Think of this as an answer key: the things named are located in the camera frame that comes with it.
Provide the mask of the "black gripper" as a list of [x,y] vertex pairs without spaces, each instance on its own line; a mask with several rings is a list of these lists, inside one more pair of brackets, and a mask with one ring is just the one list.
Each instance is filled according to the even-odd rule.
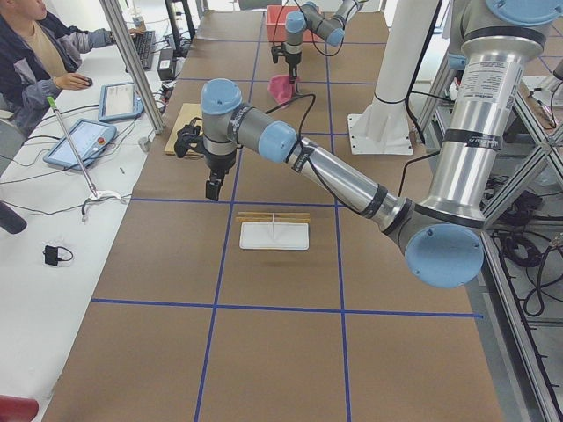
[[232,151],[227,155],[215,155],[208,151],[204,153],[205,163],[210,170],[210,175],[206,181],[206,198],[212,201],[219,201],[224,177],[235,165],[237,152]]
[[302,60],[302,53],[285,52],[285,62],[289,65],[289,82],[294,83],[298,80],[298,65]]

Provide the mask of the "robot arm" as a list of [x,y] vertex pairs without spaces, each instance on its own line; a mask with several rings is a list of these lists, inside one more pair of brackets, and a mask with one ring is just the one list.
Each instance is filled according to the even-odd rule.
[[342,44],[347,22],[360,11],[364,1],[343,1],[340,8],[325,18],[315,3],[309,1],[288,13],[285,20],[285,41],[272,48],[273,61],[283,57],[289,68],[289,84],[297,81],[297,68],[302,59],[303,34],[310,31],[332,47]]
[[457,287],[481,270],[479,204],[528,62],[545,47],[559,1],[456,1],[446,62],[463,72],[442,138],[429,192],[421,203],[390,193],[289,124],[247,104],[231,80],[206,82],[201,93],[203,150],[217,200],[240,148],[325,188],[354,213],[375,222],[403,252],[409,270],[434,287]]

